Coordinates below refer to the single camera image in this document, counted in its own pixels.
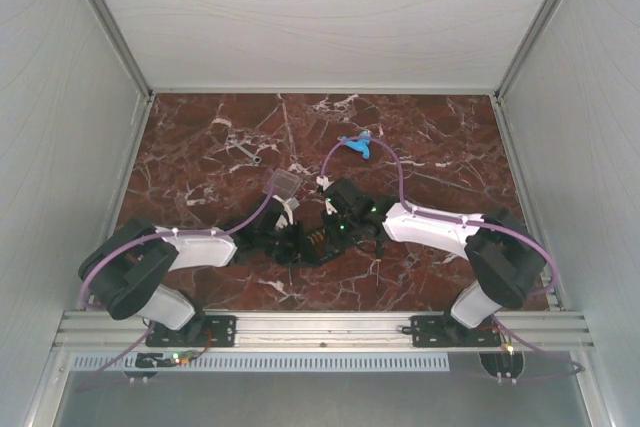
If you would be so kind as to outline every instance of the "gray floor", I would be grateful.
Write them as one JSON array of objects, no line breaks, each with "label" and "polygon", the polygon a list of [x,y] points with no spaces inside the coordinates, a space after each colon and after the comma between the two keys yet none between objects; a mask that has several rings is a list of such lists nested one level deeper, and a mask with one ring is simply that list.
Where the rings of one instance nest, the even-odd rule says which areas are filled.
[{"label": "gray floor", "polygon": [[[528,357],[525,375],[562,368]],[[500,387],[468,375],[481,372],[473,354],[451,364],[451,373],[164,373],[147,386],[72,393],[87,375],[75,374],[56,427],[587,425],[574,378]]]}]

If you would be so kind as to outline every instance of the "metal wrench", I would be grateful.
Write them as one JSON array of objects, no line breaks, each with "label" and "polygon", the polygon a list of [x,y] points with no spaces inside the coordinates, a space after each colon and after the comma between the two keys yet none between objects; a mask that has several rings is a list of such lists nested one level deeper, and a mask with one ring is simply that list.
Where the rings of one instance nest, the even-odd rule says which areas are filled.
[{"label": "metal wrench", "polygon": [[233,145],[234,147],[237,147],[238,150],[240,152],[242,152],[243,154],[245,154],[247,157],[249,157],[255,164],[259,164],[260,162],[262,162],[262,159],[257,156],[252,154],[251,152],[249,152],[247,149],[245,149],[244,147],[242,147],[238,141],[236,140],[235,137],[229,137],[229,143],[231,145]]}]

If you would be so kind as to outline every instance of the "blue spray nozzle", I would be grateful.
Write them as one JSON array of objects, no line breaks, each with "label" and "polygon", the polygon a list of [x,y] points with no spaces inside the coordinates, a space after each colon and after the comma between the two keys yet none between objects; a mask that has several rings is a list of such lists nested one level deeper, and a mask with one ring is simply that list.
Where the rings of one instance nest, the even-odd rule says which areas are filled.
[{"label": "blue spray nozzle", "polygon": [[[371,132],[365,130],[360,133],[360,137],[371,137]],[[350,140],[349,142],[345,142],[344,145],[349,147],[350,149],[355,150],[356,152],[362,153],[362,158],[368,160],[371,156],[371,152],[369,151],[369,144],[371,141],[369,139],[360,139],[360,140]]]}]

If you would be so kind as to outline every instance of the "ventilation grille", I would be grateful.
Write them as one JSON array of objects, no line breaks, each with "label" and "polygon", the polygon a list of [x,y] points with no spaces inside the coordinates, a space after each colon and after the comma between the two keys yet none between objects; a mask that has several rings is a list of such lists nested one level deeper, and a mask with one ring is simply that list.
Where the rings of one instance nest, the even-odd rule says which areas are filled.
[{"label": "ventilation grille", "polygon": [[[106,353],[78,353],[72,370],[92,371],[112,358]],[[110,371],[146,371],[135,365],[136,354],[109,367]],[[446,353],[316,354],[207,353],[188,365],[158,369],[171,372],[448,372]]]}]

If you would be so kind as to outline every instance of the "red marble tabletop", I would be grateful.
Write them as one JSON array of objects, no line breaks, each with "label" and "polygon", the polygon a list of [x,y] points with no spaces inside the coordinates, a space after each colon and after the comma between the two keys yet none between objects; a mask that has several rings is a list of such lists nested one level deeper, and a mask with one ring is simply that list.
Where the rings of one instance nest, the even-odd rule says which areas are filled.
[{"label": "red marble tabletop", "polygon": [[[119,223],[140,216],[168,227],[207,228],[248,215],[265,171],[304,180],[295,211],[320,223],[315,177],[341,135],[369,129],[403,162],[416,204],[454,212],[506,206],[521,217],[514,182],[488,97],[417,95],[161,94],[144,133]],[[230,146],[234,134],[262,162]],[[345,176],[372,195],[395,194],[398,177],[377,145],[371,158],[341,148],[330,178]],[[370,254],[352,249],[322,267],[289,271],[256,256],[247,265],[170,273],[204,307],[246,310],[443,310],[473,280],[469,264],[415,244],[390,243],[379,275]],[[544,297],[530,309],[547,307]]]}]

